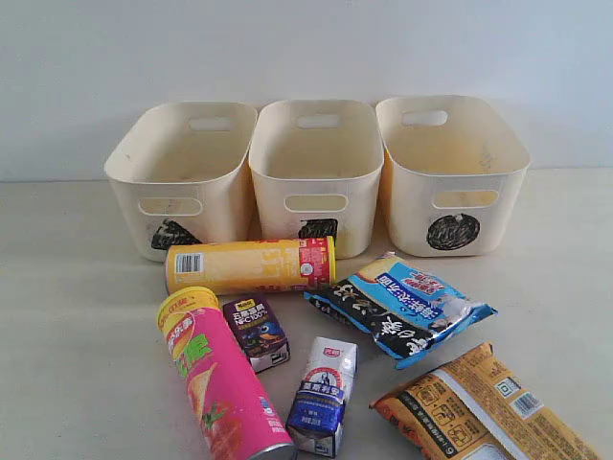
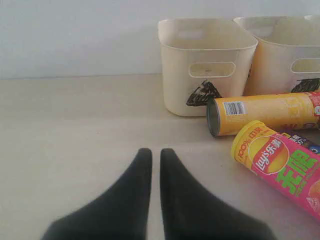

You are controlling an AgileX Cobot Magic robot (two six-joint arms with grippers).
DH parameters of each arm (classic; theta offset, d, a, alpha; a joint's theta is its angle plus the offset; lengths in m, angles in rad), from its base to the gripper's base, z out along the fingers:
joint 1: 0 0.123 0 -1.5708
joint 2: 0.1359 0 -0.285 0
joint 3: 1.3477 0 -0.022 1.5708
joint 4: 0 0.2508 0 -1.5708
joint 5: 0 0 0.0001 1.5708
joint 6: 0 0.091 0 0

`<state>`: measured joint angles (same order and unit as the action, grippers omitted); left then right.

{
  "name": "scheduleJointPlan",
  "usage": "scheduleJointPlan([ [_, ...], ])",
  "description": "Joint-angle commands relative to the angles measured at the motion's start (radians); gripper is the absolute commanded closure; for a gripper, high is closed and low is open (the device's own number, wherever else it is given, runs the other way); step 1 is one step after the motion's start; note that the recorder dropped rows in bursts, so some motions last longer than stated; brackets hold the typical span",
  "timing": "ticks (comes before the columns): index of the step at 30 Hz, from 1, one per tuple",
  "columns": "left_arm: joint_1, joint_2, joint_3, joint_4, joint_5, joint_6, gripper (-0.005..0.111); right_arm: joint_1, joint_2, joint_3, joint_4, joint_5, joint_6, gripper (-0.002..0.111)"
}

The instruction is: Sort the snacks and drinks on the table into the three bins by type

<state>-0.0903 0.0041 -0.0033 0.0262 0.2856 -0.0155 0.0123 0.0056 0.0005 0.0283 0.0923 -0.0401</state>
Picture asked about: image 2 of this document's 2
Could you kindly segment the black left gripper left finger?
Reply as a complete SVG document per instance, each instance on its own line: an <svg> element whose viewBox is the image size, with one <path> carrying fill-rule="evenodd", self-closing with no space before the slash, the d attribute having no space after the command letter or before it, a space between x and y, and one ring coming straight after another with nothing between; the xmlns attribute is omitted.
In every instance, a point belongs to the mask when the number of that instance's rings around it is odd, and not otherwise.
<svg viewBox="0 0 320 240"><path fill-rule="evenodd" d="M44 240L145 240L152 183L152 151L138 150L121 177L82 208L54 221Z"/></svg>

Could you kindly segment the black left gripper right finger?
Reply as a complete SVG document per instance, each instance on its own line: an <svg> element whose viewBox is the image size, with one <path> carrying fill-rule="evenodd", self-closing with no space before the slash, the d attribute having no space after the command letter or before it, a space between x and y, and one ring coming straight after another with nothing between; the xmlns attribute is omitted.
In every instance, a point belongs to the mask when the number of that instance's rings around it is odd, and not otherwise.
<svg viewBox="0 0 320 240"><path fill-rule="evenodd" d="M167 240L276 239L267 224L202 186L171 148L160 152L160 199Z"/></svg>

